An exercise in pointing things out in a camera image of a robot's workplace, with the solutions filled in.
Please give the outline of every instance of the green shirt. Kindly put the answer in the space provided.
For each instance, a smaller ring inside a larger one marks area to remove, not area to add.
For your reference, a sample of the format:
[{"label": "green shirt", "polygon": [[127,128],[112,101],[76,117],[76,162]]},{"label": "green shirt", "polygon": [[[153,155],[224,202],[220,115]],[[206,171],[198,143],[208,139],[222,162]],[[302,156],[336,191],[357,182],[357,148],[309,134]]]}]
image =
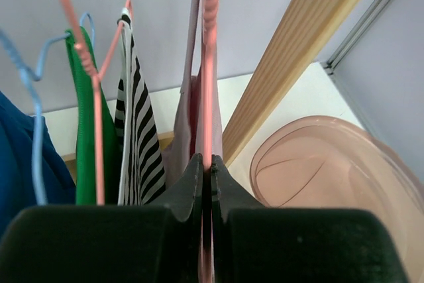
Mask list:
[{"label": "green shirt", "polygon": [[[80,57],[74,49],[76,40],[72,30],[66,39],[69,63],[74,78],[78,99],[78,135],[76,145],[77,190],[76,203],[96,204],[95,195],[95,153],[94,153],[94,97],[91,78],[84,71]],[[85,43],[90,51],[94,66],[95,59],[89,36],[81,27]],[[105,203],[118,202],[121,155],[112,116],[101,90],[101,112],[103,122],[103,166],[105,173]]]}]

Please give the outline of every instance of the blue shirt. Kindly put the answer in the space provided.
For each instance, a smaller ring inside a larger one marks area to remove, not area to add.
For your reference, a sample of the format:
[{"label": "blue shirt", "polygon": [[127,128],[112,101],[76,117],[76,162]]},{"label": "blue shirt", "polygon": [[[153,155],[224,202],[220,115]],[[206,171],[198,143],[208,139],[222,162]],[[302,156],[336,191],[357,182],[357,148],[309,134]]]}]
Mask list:
[{"label": "blue shirt", "polygon": [[[31,173],[33,133],[34,118],[19,111],[0,91],[0,238],[22,209],[36,205]],[[45,118],[42,175],[48,203],[75,204],[74,181],[53,147]]]}]

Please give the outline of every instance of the clothing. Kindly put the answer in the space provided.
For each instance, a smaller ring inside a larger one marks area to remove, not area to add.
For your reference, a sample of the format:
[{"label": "clothing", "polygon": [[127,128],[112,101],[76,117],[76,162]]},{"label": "clothing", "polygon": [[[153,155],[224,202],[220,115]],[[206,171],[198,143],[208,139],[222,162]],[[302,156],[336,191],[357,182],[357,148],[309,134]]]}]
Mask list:
[{"label": "clothing", "polygon": [[[76,202],[80,205],[96,204],[95,192],[95,134],[94,134],[94,97],[91,87],[91,78],[84,71],[81,60],[74,49],[76,40],[72,30],[66,39],[66,49],[72,77],[78,99],[78,135],[76,146],[77,166],[77,195]],[[95,65],[91,42],[85,29],[81,27],[85,42]],[[103,167],[105,179],[105,203],[118,202],[119,170],[121,155],[118,138],[115,132],[112,116],[106,103],[103,91],[101,94],[101,112],[103,123]]]},{"label": "clothing", "polygon": [[[187,52],[185,56],[186,59],[183,83],[180,92],[180,101],[178,103],[176,119],[174,122],[174,139],[162,153],[164,158],[167,188],[175,184],[182,176],[193,154],[203,152],[201,72],[199,71],[197,77],[191,75],[199,2],[200,0],[191,0]],[[205,52],[204,49],[205,48],[202,43],[202,54]],[[215,62],[213,64],[213,82],[212,154],[222,156],[222,124],[218,101],[216,55]]]},{"label": "clothing", "polygon": [[[42,176],[48,203],[75,203],[75,184],[55,151],[42,118]],[[19,111],[0,91],[0,237],[24,208],[36,205],[31,156],[34,118]]]},{"label": "clothing", "polygon": [[124,8],[123,69],[118,86],[115,127],[123,161],[118,204],[141,205],[165,191],[165,170],[154,122],[152,103],[144,82],[133,37],[132,21]]}]

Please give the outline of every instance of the white wall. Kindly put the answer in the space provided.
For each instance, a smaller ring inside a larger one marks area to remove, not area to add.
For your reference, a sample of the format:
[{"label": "white wall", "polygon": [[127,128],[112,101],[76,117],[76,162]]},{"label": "white wall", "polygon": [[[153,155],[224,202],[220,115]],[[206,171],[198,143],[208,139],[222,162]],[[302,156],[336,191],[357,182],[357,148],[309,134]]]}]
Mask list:
[{"label": "white wall", "polygon": [[[101,65],[125,0],[72,0],[80,15],[88,10],[95,20],[95,55]],[[151,91],[181,84],[187,41],[190,0],[132,0],[134,32],[140,63]],[[373,0],[362,0],[328,45],[318,55],[327,59],[343,41]],[[254,71],[290,0],[220,0],[220,78]],[[58,0],[0,0],[0,28],[19,47],[26,62],[35,66],[43,42],[61,34],[68,23]],[[199,63],[196,54],[195,65]],[[19,74],[0,50],[0,90],[26,113],[33,113],[30,97]],[[102,83],[107,99],[117,93],[119,53]],[[45,111],[76,105],[76,94],[64,43],[49,51],[45,77],[36,85]]]},{"label": "white wall", "polygon": [[424,181],[423,4],[393,0],[335,74],[364,124]]}]

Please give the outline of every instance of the metal strip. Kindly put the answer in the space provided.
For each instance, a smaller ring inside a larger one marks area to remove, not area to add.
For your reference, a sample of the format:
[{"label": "metal strip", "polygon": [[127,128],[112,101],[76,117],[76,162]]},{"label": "metal strip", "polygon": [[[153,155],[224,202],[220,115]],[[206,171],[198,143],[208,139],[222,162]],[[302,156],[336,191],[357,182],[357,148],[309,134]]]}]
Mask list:
[{"label": "metal strip", "polygon": [[374,0],[365,14],[355,24],[342,44],[335,53],[327,60],[326,68],[334,70],[340,61],[347,55],[351,48],[356,44],[360,37],[367,31],[376,18],[383,12],[391,0]]}]

